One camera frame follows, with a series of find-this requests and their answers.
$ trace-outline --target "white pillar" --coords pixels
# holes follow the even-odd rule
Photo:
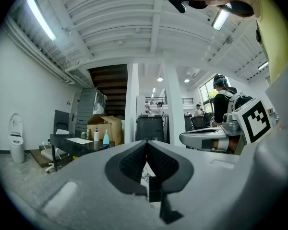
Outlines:
[[[128,81],[125,109],[125,144],[135,141],[136,97],[139,95],[138,64],[128,64]]]
[[[170,144],[179,147],[186,147],[179,140],[179,135],[185,132],[186,128],[184,124],[184,113],[176,68],[169,58],[166,58],[164,61],[163,72],[168,99]]]

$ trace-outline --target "toilet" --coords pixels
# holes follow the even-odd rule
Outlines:
[[[10,151],[14,162],[24,162],[23,123],[17,113],[13,114],[9,122]]]

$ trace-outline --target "trash can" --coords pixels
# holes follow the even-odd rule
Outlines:
[[[158,140],[164,142],[161,115],[140,115],[136,123],[136,140]]]
[[[192,114],[184,115],[184,125],[186,127],[186,132],[193,130],[191,118],[192,118]]]

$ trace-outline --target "cardboard box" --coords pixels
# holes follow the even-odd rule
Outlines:
[[[94,139],[94,132],[97,128],[99,140],[103,140],[106,130],[108,130],[109,140],[114,141],[115,146],[120,145],[123,141],[121,120],[114,116],[95,114],[87,121],[87,128],[89,130],[89,139]]]

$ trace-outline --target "bottle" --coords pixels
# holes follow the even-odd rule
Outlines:
[[[105,136],[104,136],[104,145],[108,145],[109,142],[109,136],[108,136],[108,130],[106,130]]]
[[[99,141],[99,132],[97,128],[96,131],[94,132],[94,141]]]

